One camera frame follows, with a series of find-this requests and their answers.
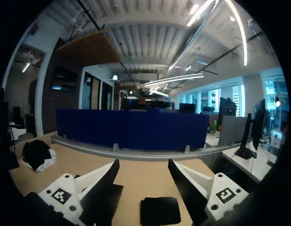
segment blue partition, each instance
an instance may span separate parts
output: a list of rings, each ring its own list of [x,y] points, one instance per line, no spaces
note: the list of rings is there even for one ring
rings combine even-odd
[[[58,109],[58,135],[96,145],[142,150],[203,148],[208,115]]]

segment black cloth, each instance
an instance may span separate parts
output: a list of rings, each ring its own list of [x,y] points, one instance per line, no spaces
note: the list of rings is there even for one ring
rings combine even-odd
[[[26,143],[23,147],[23,160],[28,162],[35,171],[40,165],[44,164],[44,159],[51,159],[50,147],[41,140],[34,140]]]
[[[145,198],[140,206],[142,226],[178,224],[181,222],[177,199],[173,197]]]

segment table surface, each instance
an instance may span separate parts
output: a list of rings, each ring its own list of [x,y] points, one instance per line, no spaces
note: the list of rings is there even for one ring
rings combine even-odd
[[[211,147],[218,146],[219,138],[220,138],[219,131],[216,131],[216,133],[207,133],[205,143],[206,145]]]
[[[51,148],[57,154],[56,162],[44,172],[34,172],[19,161],[20,167],[11,170],[16,186],[23,195],[41,192],[62,174],[84,175],[114,159],[83,153],[59,144]],[[198,172],[213,177],[213,172],[199,159],[178,161]],[[120,160],[120,169],[114,184],[123,185],[113,226],[140,225],[139,204],[145,197],[174,197],[178,200],[181,222],[178,225],[191,225],[192,221],[181,195],[168,170],[168,162],[142,162]]]
[[[249,142],[246,145],[247,148],[257,153],[257,158],[243,159],[239,156],[236,156],[234,153],[240,148],[230,148],[225,151],[222,151],[222,155],[228,159],[231,163],[236,165],[239,169],[245,172],[250,178],[255,182],[260,182],[268,171],[271,169],[271,166],[267,165],[267,161],[273,163],[276,162],[277,157],[269,152],[267,152],[262,147],[259,147],[258,150],[255,150],[252,142]]]

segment glass window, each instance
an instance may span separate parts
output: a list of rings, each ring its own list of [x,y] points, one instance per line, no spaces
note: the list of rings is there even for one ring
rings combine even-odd
[[[219,112],[221,89],[210,90],[208,92],[208,106],[214,108],[214,112]]]
[[[208,91],[201,93],[201,111],[203,107],[208,107]]]
[[[245,88],[244,84],[240,85],[241,89],[241,111],[240,111],[240,116],[245,117]]]
[[[185,96],[184,96],[183,103],[188,104],[188,95],[185,95]]]
[[[240,116],[240,88],[239,86],[233,86],[233,99],[232,101],[237,106],[236,117]]]
[[[270,113],[270,119],[273,121],[273,129],[283,130],[287,122],[289,112],[289,99],[286,82],[283,76],[264,82],[266,89],[266,108]],[[275,106],[275,99],[281,101],[280,107]]]
[[[198,107],[198,94],[197,93],[193,93],[191,94],[191,103],[195,104],[195,108],[196,108],[196,113],[197,113],[197,107]]]

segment water bottle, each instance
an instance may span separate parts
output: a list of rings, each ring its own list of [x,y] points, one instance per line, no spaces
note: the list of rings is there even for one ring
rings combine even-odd
[[[216,133],[217,130],[217,121],[215,120],[213,123],[213,133]]]

